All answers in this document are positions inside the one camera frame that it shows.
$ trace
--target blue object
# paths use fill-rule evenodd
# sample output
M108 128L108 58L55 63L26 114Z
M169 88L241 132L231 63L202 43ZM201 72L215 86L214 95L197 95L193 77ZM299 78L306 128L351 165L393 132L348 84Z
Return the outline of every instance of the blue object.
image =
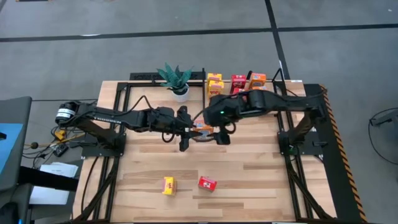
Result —
M18 139L23 124L0 123L0 132L7 135L7 139L0 141L0 174L6 165L10 152Z

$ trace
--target warning tape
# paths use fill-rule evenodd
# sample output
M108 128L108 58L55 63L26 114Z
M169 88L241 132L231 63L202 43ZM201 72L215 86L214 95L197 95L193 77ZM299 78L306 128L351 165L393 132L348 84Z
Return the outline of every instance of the warning tape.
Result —
M323 91L326 89L325 86L323 86L323 85L320 85L320 86L321 86L321 89ZM356 189L353 173L351 171L351 168L349 167L348 160L347 160L347 155L346 155L346 152L345 152L344 147L343 147L343 141L341 140L340 133L339 133L338 128L337 128L336 120L335 120L335 117L333 116L333 111L331 109L329 98L328 98L328 95L327 95L326 92L323 94L323 99L325 100L326 110L329 113L330 123L331 123L331 126L332 126L332 128L333 128L333 130L335 132L337 145L338 145L338 148L340 150L340 154L342 156L342 160L344 162L345 169L347 171L347 177L349 179L349 184L351 185L351 189L352 189L352 191L354 193L354 199L355 199L356 204L358 206L359 216L361 216L363 222L368 222L368 220L366 219L365 212L364 212L363 207L362 207L361 199L359 198L358 190Z

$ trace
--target succulent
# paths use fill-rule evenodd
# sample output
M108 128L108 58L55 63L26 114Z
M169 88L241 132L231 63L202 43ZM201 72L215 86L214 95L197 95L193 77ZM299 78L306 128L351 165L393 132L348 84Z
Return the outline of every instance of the succulent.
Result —
M168 90L174 92L181 92L188 88L186 86L187 81L191 78L192 69L184 72L180 72L180 69L175 68L173 71L170 65L165 63L166 72L162 69L157 69L159 75L166 80L167 83L161 83L162 86L169 87Z

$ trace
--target small box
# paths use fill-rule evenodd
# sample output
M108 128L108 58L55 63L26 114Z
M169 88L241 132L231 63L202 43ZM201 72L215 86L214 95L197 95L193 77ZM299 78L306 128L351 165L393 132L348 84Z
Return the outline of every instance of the small box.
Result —
M175 195L177 190L177 182L174 177L164 177L163 179L163 191L164 195Z
M253 87L253 90L267 90L266 86L255 86Z
M207 177L200 177L198 186L213 192L216 189L217 181L211 180Z
M233 95L233 94L240 93L240 92L243 92L243 91L245 91L244 88L235 88L234 91L232 92L232 95Z
M220 74L220 73L207 73L207 85L210 84L210 80L223 81L223 74Z
M266 83L267 76L266 74L261 73L252 73L250 76L250 85L249 89L252 90L255 86L263 86Z
M223 90L224 90L224 82L210 80L207 90L208 97L210 98L212 96L222 94Z
M200 132L202 135L195 137L195 139L199 139L199 140L206 140L208 139L208 137L206 137L208 134L213 133L214 128L205 124L204 120L198 120L195 122L194 124L196 127L193 128L194 131Z
M245 75L232 75L231 77L231 91L229 93L233 93L235 88L242 88L246 84L246 76Z

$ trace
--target wooden table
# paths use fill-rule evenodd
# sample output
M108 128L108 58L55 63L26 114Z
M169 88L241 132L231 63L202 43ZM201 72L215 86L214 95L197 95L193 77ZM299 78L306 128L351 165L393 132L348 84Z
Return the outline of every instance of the wooden table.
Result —
M117 83L103 82L98 106L113 107ZM302 82L287 81L286 85L298 95L305 94ZM266 83L266 87L273 90L272 83ZM166 88L136 87L131 90L129 107L141 95L146 95L153 107L168 106L177 111L181 105L187 105L188 113L195 116L202 109L201 88L191 87L189 94L189 101L181 104L172 99L171 92ZM136 110L144 108L147 106L143 100ZM303 116L302 113L292 115L296 124ZM279 154L277 132L277 120L270 113L239 121L229 146L218 146L214 141L190 141L188 150L180 152L179 138L166 144L160 133L127 131L127 145L120 160L111 222L294 221L285 161ZM302 156L302 160L309 191L325 211L335 217L323 164L313 156ZM73 205L74 217L80 214L83 189L93 161L94 158L88 158L83 163ZM102 161L103 158L98 159L88 182L85 207L97 191ZM202 175L218 181L213 193L198 188L198 179ZM177 194L174 197L161 194L165 176L173 176L177 180ZM302 216L305 217L302 195L299 190L297 192ZM105 214L107 196L106 192L100 218Z

